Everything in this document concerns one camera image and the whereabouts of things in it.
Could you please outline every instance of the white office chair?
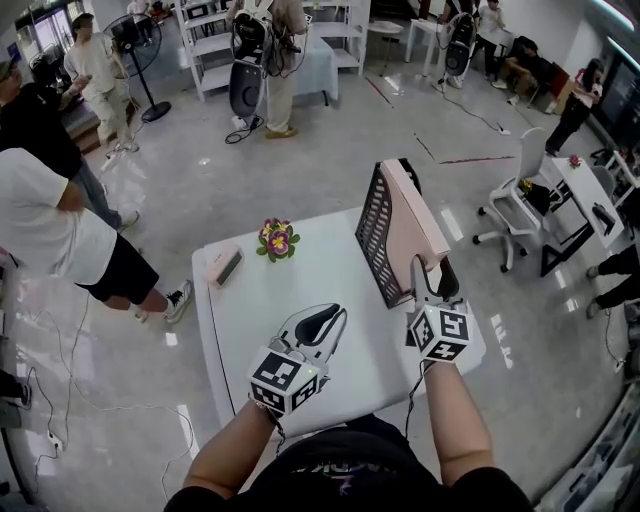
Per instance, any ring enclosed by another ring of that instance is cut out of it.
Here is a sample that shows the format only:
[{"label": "white office chair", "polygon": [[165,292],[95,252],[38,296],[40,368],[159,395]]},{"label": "white office chair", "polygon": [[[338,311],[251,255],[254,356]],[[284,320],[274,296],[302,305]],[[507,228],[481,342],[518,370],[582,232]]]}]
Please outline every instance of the white office chair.
[{"label": "white office chair", "polygon": [[[482,235],[473,237],[473,243],[479,245],[492,238],[503,238],[507,248],[506,262],[500,266],[500,270],[508,272],[513,268],[513,246],[520,246],[520,254],[527,255],[527,249],[522,242],[516,242],[518,237],[534,237],[542,228],[542,219],[538,219],[536,214],[522,198],[522,193],[518,189],[518,183],[523,179],[532,180],[539,177],[544,185],[557,192],[557,188],[542,174],[542,161],[544,159],[544,148],[547,140],[547,132],[543,128],[532,128],[527,131],[522,138],[522,163],[517,176],[509,178],[499,188],[489,195],[489,207],[479,208],[478,214],[489,216],[502,227],[500,231],[490,231]],[[507,218],[498,204],[510,207],[511,218]]]}]

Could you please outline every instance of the white desk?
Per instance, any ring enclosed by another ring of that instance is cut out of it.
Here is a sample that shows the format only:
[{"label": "white desk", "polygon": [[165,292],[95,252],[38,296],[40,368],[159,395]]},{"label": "white desk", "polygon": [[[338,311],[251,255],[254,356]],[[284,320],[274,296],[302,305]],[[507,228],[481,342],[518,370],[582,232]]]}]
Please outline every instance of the white desk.
[{"label": "white desk", "polygon": [[[413,301],[391,310],[385,306],[354,235],[360,211],[294,222],[301,236],[296,254],[275,264],[255,253],[259,226],[232,238],[245,258],[222,289],[209,287],[204,274],[208,258],[223,242],[193,254],[200,334],[221,425],[247,401],[247,368],[258,348],[289,315],[327,302],[339,303],[348,313],[340,345],[329,360],[331,381],[306,407],[284,418],[287,436],[334,426],[408,398],[420,361],[417,349],[405,346],[405,313]],[[475,319],[473,335],[473,345],[457,361],[461,373],[476,368],[486,352]]]},{"label": "white desk", "polygon": [[411,20],[411,28],[409,29],[409,39],[407,41],[407,51],[404,55],[404,61],[411,61],[411,52],[413,51],[413,44],[416,40],[417,31],[422,30],[426,34],[431,34],[429,39],[429,47],[427,49],[427,58],[424,60],[424,66],[422,67],[422,76],[429,75],[429,68],[431,67],[431,59],[433,59],[433,50],[437,43],[438,24],[431,20]]},{"label": "white desk", "polygon": [[611,160],[607,162],[607,169],[610,169],[614,162],[618,163],[618,169],[614,171],[615,175],[622,172],[627,182],[629,183],[629,188],[625,191],[624,194],[622,194],[620,199],[616,201],[615,207],[619,208],[620,206],[622,206],[622,203],[627,200],[627,197],[629,197],[629,194],[631,194],[631,192],[633,192],[637,188],[640,188],[640,179],[631,172],[631,169],[629,169],[627,162],[624,161],[624,158],[622,158],[618,151],[613,152]]},{"label": "white desk", "polygon": [[[581,159],[580,166],[576,169],[571,167],[568,158],[553,158],[551,162],[555,170],[562,176],[563,181],[558,187],[563,192],[562,203],[554,206],[552,210],[557,210],[569,199],[573,199],[587,223],[566,240],[566,242],[572,241],[562,251],[549,245],[543,247],[541,270],[543,276],[561,262],[568,260],[594,233],[598,235],[598,240],[602,247],[607,249],[624,229],[622,220],[620,220],[611,199],[583,159]],[[593,214],[592,208],[596,203],[602,205],[611,218],[615,220],[615,225],[607,235],[604,234],[604,224]],[[547,261],[547,257],[550,255],[554,259]]]}]

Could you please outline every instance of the cable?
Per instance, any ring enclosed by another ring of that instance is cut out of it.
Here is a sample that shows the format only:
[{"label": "cable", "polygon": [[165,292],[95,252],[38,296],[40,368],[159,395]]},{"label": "cable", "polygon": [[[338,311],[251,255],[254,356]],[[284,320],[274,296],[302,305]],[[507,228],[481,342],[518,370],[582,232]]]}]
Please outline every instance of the cable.
[{"label": "cable", "polygon": [[[82,399],[83,402],[87,403],[88,405],[90,405],[93,409],[97,410],[97,411],[101,411],[101,412],[109,412],[109,411],[117,411],[117,410],[121,410],[121,411],[132,411],[132,410],[136,410],[136,409],[166,409],[169,410],[175,414],[177,414],[179,417],[184,418],[185,421],[187,422],[187,424],[189,425],[189,432],[190,432],[190,439],[189,439],[189,443],[187,446],[187,449],[181,453],[180,455],[178,455],[177,457],[174,457],[172,459],[169,459],[167,461],[167,463],[164,466],[164,470],[162,471],[162,475],[160,477],[160,485],[162,487],[162,492],[164,494],[165,500],[169,501],[169,497],[167,496],[167,491],[165,489],[164,486],[164,478],[167,474],[167,472],[169,471],[169,466],[171,465],[172,462],[177,461],[178,459],[181,459],[182,457],[184,457],[185,455],[187,455],[192,447],[193,447],[193,443],[195,441],[195,434],[193,431],[193,425],[191,424],[191,420],[185,416],[184,414],[182,414],[181,412],[177,411],[176,409],[169,407],[168,405],[132,405],[132,406],[113,406],[113,407],[98,407],[97,405],[95,405],[93,402],[91,402],[89,399],[87,399],[84,394],[82,393],[82,391],[80,391],[80,388],[78,387],[78,383],[75,380],[75,377],[73,376],[73,361],[74,361],[74,356],[75,356],[75,350],[76,347],[78,345],[78,340],[80,338],[80,332],[82,331],[82,327],[84,325],[85,319],[87,317],[87,312],[89,309],[89,297],[90,295],[87,293],[87,301],[85,304],[85,311],[84,314],[82,316],[82,320],[80,322],[80,326],[78,327],[78,330],[76,332],[76,336],[74,339],[74,343],[73,346],[71,348],[71,358],[69,361],[69,365],[67,366],[67,362],[65,361],[65,358],[63,356],[63,352],[62,352],[62,336],[60,335],[60,329],[57,325],[57,323],[55,322],[55,320],[53,319],[53,316],[51,315],[51,313],[47,310],[40,310],[38,312],[38,314],[32,318],[32,321],[35,323],[37,321],[37,319],[40,317],[41,314],[47,314],[49,316],[49,318],[51,319],[51,322],[53,323],[53,326],[56,330],[56,333],[58,334],[58,348],[60,351],[60,359],[62,360],[62,364],[64,365],[65,369],[67,370],[67,373],[69,374],[69,387],[68,387],[68,394],[67,394],[67,408],[66,408],[66,412],[65,412],[65,432],[66,432],[66,445],[68,445],[69,443],[69,425],[68,425],[68,417],[69,417],[69,408],[71,405],[70,402],[70,396],[71,396],[71,385],[73,384],[73,387],[76,389],[76,391],[78,392],[78,395],[80,395],[80,398]],[[38,374],[37,371],[35,369],[35,367],[32,367],[31,370],[29,370],[29,376],[27,377],[27,384],[29,383],[29,377],[31,376],[33,370],[33,374],[35,376],[36,379],[36,383],[38,385],[38,389],[40,389],[40,392],[42,393],[42,395],[45,397],[45,399],[47,400],[47,403],[49,404],[49,407],[51,409],[50,415],[49,415],[49,420],[47,421],[47,430],[48,432],[51,432],[51,421],[53,419],[53,404],[51,403],[51,401],[49,400],[49,398],[45,395],[45,393],[42,390],[42,387],[40,385],[40,382],[38,380]],[[38,457],[38,460],[36,462],[36,472],[35,472],[35,477],[34,477],[34,482],[35,482],[35,486],[36,486],[36,494],[37,494],[37,489],[38,489],[38,471],[39,471],[39,467],[40,467],[40,461],[43,458],[48,458],[51,460],[55,460],[59,458],[60,453],[58,452],[58,448],[56,447],[56,454],[55,456],[51,456],[51,455],[46,455],[46,454],[42,454]]]},{"label": "cable", "polygon": [[413,395],[415,395],[416,391],[418,390],[418,387],[422,383],[423,379],[426,377],[427,373],[429,373],[429,370],[434,365],[434,363],[435,361],[430,361],[429,359],[423,359],[422,361],[420,361],[420,378],[418,379],[418,382],[416,382],[416,385],[413,386],[413,389],[409,393],[409,409],[407,410],[407,419],[404,422],[405,439],[409,438],[409,418],[411,417],[411,412],[413,411],[413,407],[415,405],[413,401]]},{"label": "cable", "polygon": [[249,135],[251,135],[254,131],[260,128],[264,124],[264,119],[259,115],[255,115],[253,120],[251,121],[251,125],[248,128],[243,128],[241,130],[236,130],[235,132],[231,132],[224,138],[225,144],[237,144],[240,141],[246,139]]}]

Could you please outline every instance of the electric fan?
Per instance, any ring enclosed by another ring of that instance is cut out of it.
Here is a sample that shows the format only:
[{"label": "electric fan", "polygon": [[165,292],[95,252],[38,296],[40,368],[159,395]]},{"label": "electric fan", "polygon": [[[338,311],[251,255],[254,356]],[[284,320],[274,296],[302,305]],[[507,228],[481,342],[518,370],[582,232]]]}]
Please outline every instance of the electric fan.
[{"label": "electric fan", "polygon": [[142,87],[144,87],[144,92],[147,93],[151,107],[142,114],[142,120],[145,123],[150,123],[160,119],[169,112],[171,103],[162,101],[156,104],[142,74],[160,51],[160,44],[162,43],[160,27],[149,16],[136,14],[118,18],[104,30],[104,33],[111,36],[116,42],[129,77],[138,75],[140,82],[142,82]]}]

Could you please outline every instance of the chair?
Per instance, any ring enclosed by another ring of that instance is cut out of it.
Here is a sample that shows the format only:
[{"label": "chair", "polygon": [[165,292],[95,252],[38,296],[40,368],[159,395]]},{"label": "chair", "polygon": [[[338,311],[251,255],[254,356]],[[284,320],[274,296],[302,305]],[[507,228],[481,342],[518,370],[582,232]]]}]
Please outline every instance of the chair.
[{"label": "chair", "polygon": [[[527,249],[522,243],[516,242],[516,238],[519,237],[533,237],[539,233],[542,228],[542,221],[538,220],[538,217],[534,213],[533,209],[529,207],[522,193],[518,189],[518,184],[523,179],[532,179],[533,177],[540,177],[544,184],[557,192],[556,187],[548,180],[541,172],[542,161],[544,159],[544,147],[547,139],[547,132],[543,128],[532,128],[527,131],[522,138],[522,162],[518,175],[513,178],[509,178],[500,187],[495,189],[489,194],[489,207],[479,208],[478,214],[483,216],[489,214],[489,216],[496,221],[499,226],[502,226],[500,231],[490,231],[481,235],[473,237],[473,243],[479,245],[486,240],[492,238],[503,238],[507,247],[506,262],[500,266],[500,270],[505,273],[513,268],[513,246],[517,244],[520,246],[520,254],[522,256],[527,255]],[[516,226],[514,219],[508,219],[499,209],[497,203],[508,203],[514,208],[515,216],[518,216],[521,221],[520,226]]]},{"label": "chair", "polygon": [[607,193],[607,196],[611,197],[613,195],[613,191],[616,188],[616,179],[604,165],[596,165],[595,167],[591,168],[591,171],[595,175],[600,185],[602,185],[602,188]]}]

